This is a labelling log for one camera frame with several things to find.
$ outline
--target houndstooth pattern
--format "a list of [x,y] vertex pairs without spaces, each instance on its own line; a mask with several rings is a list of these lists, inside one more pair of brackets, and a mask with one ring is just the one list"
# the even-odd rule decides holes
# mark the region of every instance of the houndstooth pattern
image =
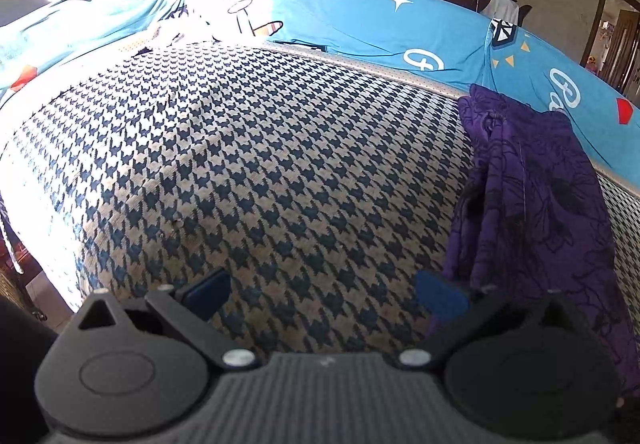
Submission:
[[614,268],[618,285],[640,344],[640,199],[603,175],[598,174],[598,179],[616,243]]
[[83,294],[143,296],[225,267],[213,323],[261,352],[381,350],[426,331],[472,151],[456,103],[293,54],[197,44],[62,93],[28,160]]

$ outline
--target wooden door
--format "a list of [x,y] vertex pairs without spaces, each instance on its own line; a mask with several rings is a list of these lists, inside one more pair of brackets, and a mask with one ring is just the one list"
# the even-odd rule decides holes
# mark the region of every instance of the wooden door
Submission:
[[638,37],[640,13],[620,11],[613,32],[607,57],[600,71],[600,78],[618,90],[631,64],[636,37]]

